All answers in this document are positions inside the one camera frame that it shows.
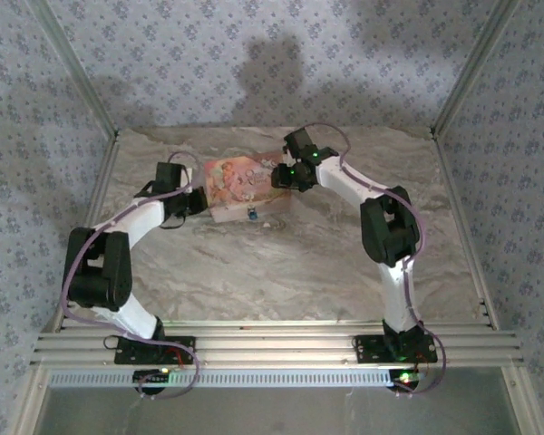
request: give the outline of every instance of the floral wallpaper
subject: floral wallpaper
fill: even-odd
[[[0,1],[0,433],[106,145],[26,3]]]
[[[119,128],[432,124],[493,0],[51,0]]]
[[[544,0],[522,0],[442,144],[544,409]]]

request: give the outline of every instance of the enclosure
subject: enclosure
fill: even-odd
[[[104,330],[57,311],[70,230],[124,207],[175,150],[202,163],[279,150],[312,121],[342,126],[347,160],[405,186],[423,214],[430,244],[415,265],[415,302],[447,343],[444,385],[410,405],[344,380],[300,390],[204,380],[181,406],[192,415],[228,403],[249,423],[226,420],[230,433],[319,433],[306,426],[314,418],[327,431],[396,433],[407,426],[381,417],[398,410],[424,433],[452,421],[482,433],[491,419],[475,386],[491,385],[488,433],[544,433],[544,0],[0,2],[0,433],[92,433],[87,421],[145,433],[160,420],[162,405],[135,403],[121,382],[63,382],[117,369]],[[333,131],[311,131],[319,146],[344,149]],[[358,211],[321,188],[256,222],[204,213],[154,229],[132,268],[147,309],[206,340],[206,373],[260,363],[332,376],[355,358],[343,337],[383,316]],[[233,328],[254,331],[238,338]],[[272,337],[277,354],[252,342]],[[112,429],[89,419],[105,398],[132,419]],[[259,401],[296,411],[258,426],[248,414]],[[87,420],[57,420],[87,402]]]

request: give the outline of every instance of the metal extrusion bar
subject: metal extrusion bar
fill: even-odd
[[[467,222],[463,206],[461,205],[460,199],[457,195],[458,190],[457,186],[455,185],[455,180],[451,176],[450,164],[447,160],[447,156],[442,145],[437,140],[435,140],[435,149],[437,150],[437,156],[440,161],[440,169],[442,171],[443,182],[447,189],[447,196],[450,200],[450,204],[452,205],[452,210],[455,217],[455,225],[457,226],[461,243],[463,245],[463,252],[465,253],[465,257],[468,260],[468,264],[470,266],[471,278],[473,279],[473,283],[475,284],[478,296],[483,301],[483,305],[487,310],[487,316],[490,320],[492,327],[500,329],[500,321],[491,301],[490,291],[482,273],[480,259],[473,245],[473,237],[471,236],[470,226]]]
[[[510,366],[503,367],[501,371],[521,433],[544,435],[544,415],[540,410],[528,369]]]
[[[461,105],[465,101],[465,97],[476,83],[482,67],[497,46],[506,24],[510,21],[511,16],[519,3],[520,0],[498,0],[493,6],[478,40],[471,49],[460,77],[453,85],[450,96],[443,104],[443,107],[433,124],[435,130],[434,139],[441,139],[447,132],[453,118],[459,112]]]
[[[24,395],[17,406],[16,419],[13,420],[10,433],[22,435],[33,433],[43,406],[50,373],[43,367],[34,367],[27,373],[28,380]]]
[[[520,342],[511,332],[494,331],[483,324],[436,324],[450,367],[501,367],[522,361]],[[237,325],[168,324],[166,335],[192,335],[202,364],[210,369],[346,369],[356,362],[353,337],[381,334],[380,324],[341,323],[238,323]],[[40,336],[32,363],[47,368],[116,368],[114,351],[103,346],[112,331],[93,327],[68,327]],[[113,347],[114,338],[106,343]],[[159,365],[124,366],[158,368]],[[389,370],[409,368],[408,363],[363,364]]]
[[[94,114],[102,130],[109,137],[113,137],[115,129],[111,117],[105,110],[97,91],[92,86],[87,73],[81,65],[81,61],[79,61],[71,43],[66,38],[64,30],[56,19],[56,15],[53,13],[48,2],[46,0],[28,0],[27,3],[33,11],[36,21],[43,28],[54,50],[71,75],[85,104]]]

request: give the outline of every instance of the marble floor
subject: marble floor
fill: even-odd
[[[174,150],[207,160],[278,150],[289,128],[152,128],[120,132],[102,207],[109,218],[153,179]],[[370,178],[402,185],[421,211],[428,246],[415,265],[426,320],[481,319],[433,142],[387,128],[350,128],[347,161]],[[342,150],[328,128],[319,147]],[[183,163],[190,165],[190,159]],[[358,210],[333,192],[296,192],[291,211],[216,224],[208,212],[177,230],[152,230],[131,251],[133,291],[163,320],[380,320],[378,270],[360,239]]]

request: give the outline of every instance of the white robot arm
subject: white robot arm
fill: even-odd
[[[396,361],[414,355],[431,340],[424,339],[419,315],[410,312],[413,300],[413,261],[419,231],[414,216],[398,201],[384,195],[390,190],[409,202],[401,188],[387,188],[347,167],[357,178],[373,186],[366,188],[351,179],[341,167],[338,154],[330,148],[319,150],[304,129],[285,137],[288,163],[272,172],[272,185],[302,192],[320,185],[333,190],[353,207],[360,209],[363,246],[379,267],[384,288],[384,343]],[[136,195],[131,208],[143,198],[173,192],[181,186],[182,174],[191,174],[182,165],[158,163],[156,179]],[[69,300],[91,308],[113,324],[143,339],[161,339],[159,318],[148,313],[131,292],[131,255],[133,246],[167,218],[184,218],[207,208],[203,188],[188,190],[168,199],[148,201],[125,215],[124,210],[95,228],[76,228],[69,238],[65,278],[79,249],[93,232],[112,223],[90,246],[74,275]],[[102,266],[93,262],[103,258]]]
[[[344,163],[344,165],[348,167],[350,172],[367,184],[380,189],[388,189],[386,186],[369,179],[351,168],[347,163]],[[381,192],[370,190],[353,181],[341,169],[337,156],[331,156],[324,159],[322,163],[316,167],[316,179],[320,186],[333,190],[356,209],[360,209],[361,205],[369,198],[377,199],[383,195]],[[408,257],[409,256],[405,256],[397,260],[394,266],[378,263],[384,290],[384,319],[396,332],[408,331],[415,326],[415,321],[409,313],[404,295],[403,261],[406,262]],[[406,274],[409,277],[409,292],[411,300],[413,300],[412,260],[406,262]],[[419,318],[416,310],[413,309],[413,311]]]
[[[383,284],[385,343],[395,359],[414,355],[416,348],[431,342],[424,336],[419,314],[409,306],[413,300],[413,254],[420,238],[419,228],[410,210],[387,194],[410,204],[407,191],[400,186],[387,188],[345,162],[341,166],[338,153],[330,148],[319,150],[304,128],[288,134],[285,141],[285,163],[274,169],[272,185],[301,192],[320,185],[360,210],[364,250],[377,263]]]
[[[203,188],[188,188],[175,197],[148,201],[126,215],[124,212],[144,199],[175,191],[180,187],[183,175],[187,180],[191,179],[191,171],[180,164],[158,163],[156,179],[150,181],[126,208],[95,228],[79,227],[71,232],[65,278],[85,240],[96,229],[111,223],[91,245],[77,269],[69,289],[69,300],[91,308],[133,335],[144,339],[162,338],[160,320],[145,310],[131,292],[130,251],[148,232],[160,227],[171,216],[185,218],[200,213],[208,203]]]

